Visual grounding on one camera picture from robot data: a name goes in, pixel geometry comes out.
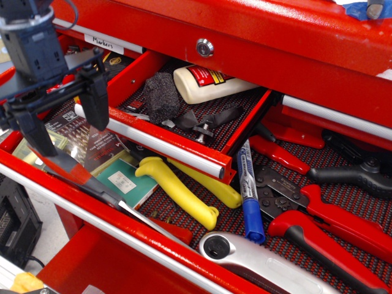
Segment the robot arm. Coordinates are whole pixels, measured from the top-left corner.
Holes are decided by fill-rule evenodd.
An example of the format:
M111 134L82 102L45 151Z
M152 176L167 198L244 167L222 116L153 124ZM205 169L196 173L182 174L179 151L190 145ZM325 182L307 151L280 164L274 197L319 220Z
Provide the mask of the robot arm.
M1 39L15 67L1 85L1 128L20 131L44 157L58 152L39 114L77 96L96 129L109 121L103 49L66 55L54 16L51 1L1 1Z

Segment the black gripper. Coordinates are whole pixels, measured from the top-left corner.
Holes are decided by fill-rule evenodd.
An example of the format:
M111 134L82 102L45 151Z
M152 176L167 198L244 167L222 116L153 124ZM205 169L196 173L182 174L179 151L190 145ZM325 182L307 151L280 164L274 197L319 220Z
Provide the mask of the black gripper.
M94 47L65 55L50 20L21 20L1 24L1 37L16 72L1 86L1 122L19 129L43 157L58 153L42 121L49 109L79 97L90 125L104 130L109 122L103 49ZM47 94L68 75L75 79Z

